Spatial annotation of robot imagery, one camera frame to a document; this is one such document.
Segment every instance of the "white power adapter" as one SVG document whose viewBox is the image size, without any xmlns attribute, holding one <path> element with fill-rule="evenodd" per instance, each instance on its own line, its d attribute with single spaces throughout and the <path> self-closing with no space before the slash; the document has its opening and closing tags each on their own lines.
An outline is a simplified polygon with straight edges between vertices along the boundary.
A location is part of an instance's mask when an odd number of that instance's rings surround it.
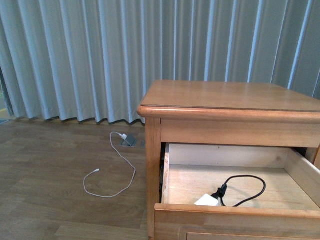
<svg viewBox="0 0 320 240">
<path fill-rule="evenodd" d="M 217 206 L 219 206 L 219 201 L 217 199 L 215 199 L 214 197 L 212 197 L 208 194 L 205 194 L 198 201 L 196 201 L 194 204 L 198 205 L 198 206 L 217 207 Z"/>
</svg>

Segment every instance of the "drawer front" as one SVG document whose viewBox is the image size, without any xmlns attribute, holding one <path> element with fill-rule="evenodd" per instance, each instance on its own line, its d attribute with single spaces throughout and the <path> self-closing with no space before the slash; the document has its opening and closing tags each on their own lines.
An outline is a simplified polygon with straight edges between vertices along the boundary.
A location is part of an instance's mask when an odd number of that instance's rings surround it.
<svg viewBox="0 0 320 240">
<path fill-rule="evenodd" d="M 318 211 L 155 205 L 155 240 L 320 239 L 319 226 Z"/>
<path fill-rule="evenodd" d="M 280 240 L 303 240 L 305 238 L 279 237 Z M 186 240 L 275 240 L 274 237 L 267 236 L 248 236 L 248 235 L 226 235 L 188 232 Z"/>
</svg>

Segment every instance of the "nightstand top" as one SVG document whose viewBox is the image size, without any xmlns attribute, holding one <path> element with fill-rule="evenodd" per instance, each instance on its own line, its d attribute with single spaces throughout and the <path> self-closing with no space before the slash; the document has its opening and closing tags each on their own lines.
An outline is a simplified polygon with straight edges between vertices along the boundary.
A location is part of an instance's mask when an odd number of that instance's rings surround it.
<svg viewBox="0 0 320 240">
<path fill-rule="evenodd" d="M 141 107 L 320 113 L 320 100 L 269 83 L 156 80 Z"/>
</svg>

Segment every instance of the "black power cord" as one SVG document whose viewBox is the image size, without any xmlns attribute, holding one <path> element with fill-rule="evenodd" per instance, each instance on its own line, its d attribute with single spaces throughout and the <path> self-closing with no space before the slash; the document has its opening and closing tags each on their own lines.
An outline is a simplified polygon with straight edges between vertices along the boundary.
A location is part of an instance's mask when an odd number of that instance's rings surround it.
<svg viewBox="0 0 320 240">
<path fill-rule="evenodd" d="M 227 206 L 225 205 L 225 203 L 224 203 L 224 200 L 223 200 L 223 197 L 225 196 L 226 191 L 227 191 L 227 188 L 228 188 L 227 183 L 228 183 L 231 179 L 235 179 L 235 178 L 254 178 L 254 179 L 258 179 L 258 180 L 260 180 L 260 181 L 263 183 L 263 189 L 262 189 L 261 192 L 259 192 L 257 195 L 252 196 L 252 197 L 249 197 L 249 198 L 247 198 L 247 199 L 245 199 L 245 200 L 237 203 L 237 204 L 234 205 L 233 207 L 238 207 L 238 206 L 240 206 L 241 204 L 244 204 L 245 202 L 248 202 L 248 201 L 250 201 L 250 200 L 252 200 L 252 199 L 255 199 L 255 198 L 259 197 L 259 196 L 260 196 L 261 194 L 263 194 L 263 193 L 265 192 L 265 190 L 266 190 L 266 182 L 265 182 L 262 178 L 260 178 L 260 177 L 253 176 L 253 175 L 236 175 L 236 176 L 231 176 L 231 177 L 229 177 L 229 178 L 225 181 L 225 183 L 224 183 L 221 187 L 218 188 L 218 191 L 217 191 L 216 193 L 214 193 L 214 194 L 211 195 L 211 197 L 213 197 L 213 198 L 215 198 L 215 199 L 220 198 L 220 199 L 221 199 L 221 205 L 224 206 L 224 207 L 227 207 Z"/>
</svg>

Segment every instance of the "lower drawer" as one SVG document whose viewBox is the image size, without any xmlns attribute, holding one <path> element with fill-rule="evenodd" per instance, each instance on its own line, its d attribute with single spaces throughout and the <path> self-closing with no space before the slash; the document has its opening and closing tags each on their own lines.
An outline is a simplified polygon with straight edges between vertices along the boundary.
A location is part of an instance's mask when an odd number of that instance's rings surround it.
<svg viewBox="0 0 320 240">
<path fill-rule="evenodd" d="M 234 175 L 265 192 L 239 207 L 197 206 Z M 228 182 L 233 206 L 262 188 Z M 155 239 L 320 239 L 320 171 L 290 148 L 167 144 Z"/>
</svg>

